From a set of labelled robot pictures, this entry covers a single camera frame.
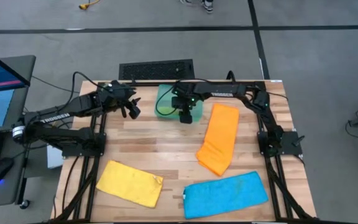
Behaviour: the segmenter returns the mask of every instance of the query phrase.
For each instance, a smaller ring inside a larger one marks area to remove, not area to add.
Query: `caster wheel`
[[[26,209],[30,205],[29,200],[23,200],[23,202],[20,204],[20,209]]]

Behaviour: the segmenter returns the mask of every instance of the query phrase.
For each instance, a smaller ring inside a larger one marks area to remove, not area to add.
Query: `wooden tabletop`
[[[266,81],[267,91],[285,95],[282,82]],[[90,82],[83,82],[81,95],[95,90]],[[181,124],[179,121],[158,119],[154,114],[154,105],[158,87],[137,87],[135,97],[141,97],[140,116],[133,120],[123,118],[121,112],[107,115],[106,129],[108,141],[104,156],[100,158],[98,180],[108,160],[121,162],[136,169],[144,170],[164,178],[163,188],[155,208],[147,208],[109,195],[96,189],[93,202],[92,222],[239,222],[274,221],[273,206],[267,179],[264,158],[259,154],[256,132],[257,119],[254,112],[248,110],[239,100],[232,98],[210,98],[204,102],[203,117],[199,123]],[[236,145],[231,165],[222,177],[200,166],[195,153],[203,143],[204,135],[214,103],[236,106],[240,111]],[[270,107],[275,119],[284,130],[293,129],[292,118],[286,99],[270,95]],[[73,129],[90,126],[91,118],[75,118]],[[62,210],[62,196],[68,171],[74,158],[63,163],[56,193],[57,214]],[[313,201],[303,164],[294,156],[282,156],[283,169],[289,191],[305,209],[315,216]],[[77,191],[83,159],[78,159],[71,175],[66,205]],[[206,218],[185,220],[182,193],[185,186],[216,180],[256,170],[264,184],[269,201],[242,210],[214,215]],[[80,218],[85,216],[88,192],[85,192],[81,204]],[[281,214],[285,217],[282,195],[277,191]]]

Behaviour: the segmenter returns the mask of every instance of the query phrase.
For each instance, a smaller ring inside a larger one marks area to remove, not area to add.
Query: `gray floor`
[[[86,12],[74,0],[24,2],[0,0],[0,29],[251,25],[245,0],[216,0],[213,15],[174,0],[105,0]],[[257,0],[255,8],[261,26],[358,25],[356,0]],[[358,139],[344,131],[358,110],[358,30],[261,35],[270,77],[284,81],[295,126],[306,135],[302,146],[318,216],[358,222]],[[120,63],[185,58],[194,60],[198,78],[224,78],[229,69],[238,79],[262,78],[252,31],[0,34],[0,57],[24,54],[37,56],[35,76],[65,88],[75,70],[109,80],[117,78]],[[26,107],[39,110],[67,97],[32,80]],[[25,197],[32,206],[0,207],[0,223],[46,220],[58,176],[54,170],[30,179]]]

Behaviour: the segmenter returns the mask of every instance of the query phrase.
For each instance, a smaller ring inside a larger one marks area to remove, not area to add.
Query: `shoe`
[[[208,2],[205,0],[201,0],[201,4],[204,6],[204,9],[206,10],[206,12],[208,14],[211,14],[214,11],[214,7],[213,7],[213,3],[212,2]]]
[[[188,6],[191,6],[193,5],[192,1],[191,0],[179,0],[182,4],[186,4]]]

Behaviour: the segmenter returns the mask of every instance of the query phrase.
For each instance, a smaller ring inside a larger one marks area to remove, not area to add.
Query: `desk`
[[[285,94],[282,82],[266,81],[265,84],[267,91]],[[262,178],[270,198],[265,162],[264,158],[259,154],[257,143],[257,118],[251,110],[248,110],[237,99],[210,98],[204,102],[204,113],[199,123],[181,124],[179,121],[158,119],[154,114],[157,89],[158,87],[156,86],[137,87],[135,97],[142,98],[138,104],[141,114],[137,119],[123,118],[120,111],[107,115],[105,132],[108,141],[104,155],[100,157],[98,169],[99,179],[107,161],[115,160],[164,177],[163,188],[157,206],[156,208],[146,208],[96,190],[91,222],[274,221],[271,200],[262,205],[235,212],[193,220],[184,219],[183,199],[181,196],[184,187],[197,182],[220,179],[220,177],[200,166],[195,157],[196,151],[199,150],[203,143],[214,103],[236,106],[240,110],[232,163],[222,178],[256,170]],[[95,86],[89,82],[83,82],[80,94],[94,90]],[[277,123],[286,131],[291,130],[293,123],[286,99],[271,95],[270,106]],[[90,121],[91,118],[75,118],[73,128],[88,127],[90,126]],[[68,158],[63,163],[56,194],[58,214],[61,213],[63,191],[73,160],[74,158]],[[282,163],[289,191],[307,213],[315,216],[308,180],[302,163],[293,156],[282,156]],[[82,158],[74,166],[68,184],[66,205],[77,191],[81,167]],[[87,192],[85,192],[81,204],[80,218],[85,215],[85,201],[87,198]],[[283,200],[279,191],[278,199],[282,217],[285,217]]]
[[[1,58],[1,60],[25,79],[31,79],[35,56],[9,57]],[[22,146],[13,141],[12,133],[8,131],[12,129],[11,125],[17,121],[23,112],[27,90],[28,88],[14,90],[4,124],[0,127],[0,131],[6,131],[2,133],[3,143],[0,158],[11,157],[24,150]],[[13,167],[6,174],[4,180],[0,182],[0,205],[7,205],[15,201],[23,175],[23,163],[24,154],[16,157]]]

